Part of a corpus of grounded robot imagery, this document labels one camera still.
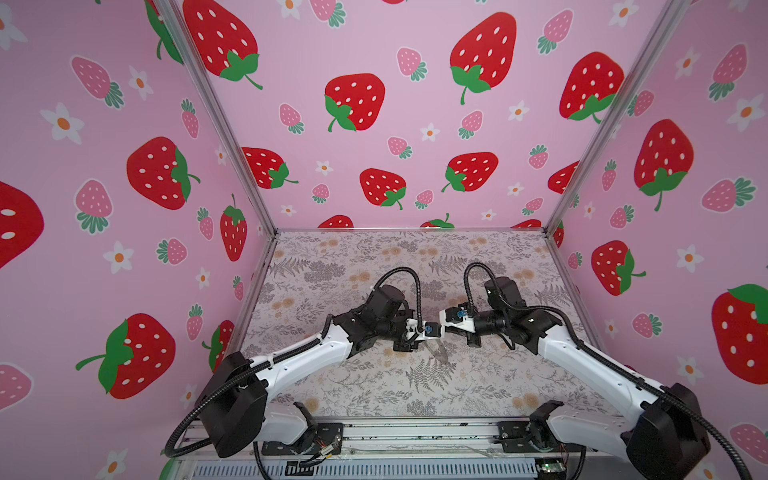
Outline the clear acrylic keyring holder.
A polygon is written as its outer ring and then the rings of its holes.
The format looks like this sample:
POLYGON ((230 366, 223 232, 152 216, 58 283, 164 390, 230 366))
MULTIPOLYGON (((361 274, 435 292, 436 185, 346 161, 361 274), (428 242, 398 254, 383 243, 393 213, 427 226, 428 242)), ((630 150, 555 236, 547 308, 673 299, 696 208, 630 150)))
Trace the clear acrylic keyring holder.
POLYGON ((429 350, 435 359, 443 366, 451 366, 451 360, 449 353, 445 347, 444 342, 441 339, 434 340, 430 343, 429 350))

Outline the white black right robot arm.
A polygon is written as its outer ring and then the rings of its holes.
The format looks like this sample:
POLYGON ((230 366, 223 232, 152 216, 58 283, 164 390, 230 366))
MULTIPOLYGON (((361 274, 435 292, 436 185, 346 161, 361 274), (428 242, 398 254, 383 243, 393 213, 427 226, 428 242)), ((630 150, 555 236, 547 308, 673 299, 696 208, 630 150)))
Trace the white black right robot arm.
POLYGON ((527 437, 539 450, 580 445, 629 462, 646 479, 683 479, 711 451, 695 394, 665 387, 640 375, 581 340, 566 315, 546 306, 528 306, 514 281, 497 277, 485 284, 490 305, 470 302, 443 311, 447 330, 478 347, 488 335, 553 362, 575 376, 618 412, 580 412, 549 401, 529 417, 527 437))

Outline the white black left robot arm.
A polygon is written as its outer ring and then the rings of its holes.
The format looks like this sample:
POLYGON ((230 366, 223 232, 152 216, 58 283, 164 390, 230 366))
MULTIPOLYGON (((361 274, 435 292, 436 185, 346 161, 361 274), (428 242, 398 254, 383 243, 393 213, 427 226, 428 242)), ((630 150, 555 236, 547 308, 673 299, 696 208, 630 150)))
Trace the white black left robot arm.
POLYGON ((399 289, 376 287, 362 305, 327 316, 321 332, 306 340, 266 356, 227 356, 199 398, 201 411, 195 417, 220 458, 253 442, 276 443, 295 454, 322 449, 322 434, 308 407, 296 402, 272 408, 270 402, 295 383, 342 364, 379 340, 410 352, 425 333, 436 331, 408 307, 399 289))

